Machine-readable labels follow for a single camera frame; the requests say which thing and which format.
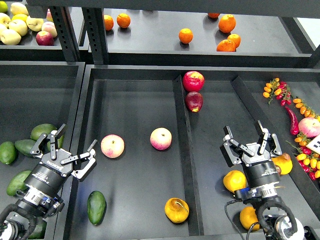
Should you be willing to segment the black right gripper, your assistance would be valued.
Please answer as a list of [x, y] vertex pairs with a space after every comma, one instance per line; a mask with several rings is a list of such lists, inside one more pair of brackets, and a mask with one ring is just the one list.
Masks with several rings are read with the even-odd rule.
[[223, 128], [225, 136], [219, 147], [228, 167], [242, 164], [243, 172], [250, 188], [275, 184], [280, 181], [274, 162], [271, 157], [281, 156], [278, 137], [275, 133], [263, 127], [260, 120], [256, 122], [256, 131], [259, 135], [258, 143], [243, 145], [236, 141], [228, 125]]

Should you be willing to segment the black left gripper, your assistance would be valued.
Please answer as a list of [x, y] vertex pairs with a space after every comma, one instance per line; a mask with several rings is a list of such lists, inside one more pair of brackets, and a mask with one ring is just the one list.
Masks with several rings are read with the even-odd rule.
[[97, 165], [96, 151], [94, 146], [98, 143], [94, 139], [86, 152], [72, 155], [64, 149], [60, 149], [60, 139], [65, 135], [67, 125], [63, 123], [60, 128], [56, 128], [50, 123], [43, 123], [34, 127], [30, 137], [35, 140], [35, 144], [29, 151], [32, 156], [39, 157], [38, 163], [30, 173], [30, 187], [41, 191], [47, 196], [55, 196], [72, 175], [80, 182]]

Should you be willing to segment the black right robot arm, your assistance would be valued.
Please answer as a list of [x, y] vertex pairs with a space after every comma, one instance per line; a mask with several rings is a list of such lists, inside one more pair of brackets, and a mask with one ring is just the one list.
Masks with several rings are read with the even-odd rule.
[[254, 209], [257, 221], [250, 224], [248, 231], [259, 225], [267, 240], [318, 240], [315, 230], [303, 226], [277, 193], [280, 174], [272, 159], [283, 153], [277, 135], [270, 133], [260, 121], [255, 127], [258, 142], [241, 144], [226, 125], [220, 146], [227, 165], [241, 165], [246, 178], [247, 186], [235, 190], [234, 196], [237, 202], [250, 204]]

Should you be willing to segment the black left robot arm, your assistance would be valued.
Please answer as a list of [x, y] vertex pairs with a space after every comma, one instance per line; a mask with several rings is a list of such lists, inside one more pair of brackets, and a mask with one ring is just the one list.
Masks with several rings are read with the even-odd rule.
[[94, 140], [86, 152], [73, 155], [58, 146], [59, 138], [66, 132], [66, 125], [42, 133], [29, 153], [39, 158], [23, 182], [26, 190], [16, 203], [9, 204], [0, 214], [2, 240], [26, 240], [43, 219], [61, 212], [64, 201], [59, 191], [70, 176], [82, 182], [95, 168]]

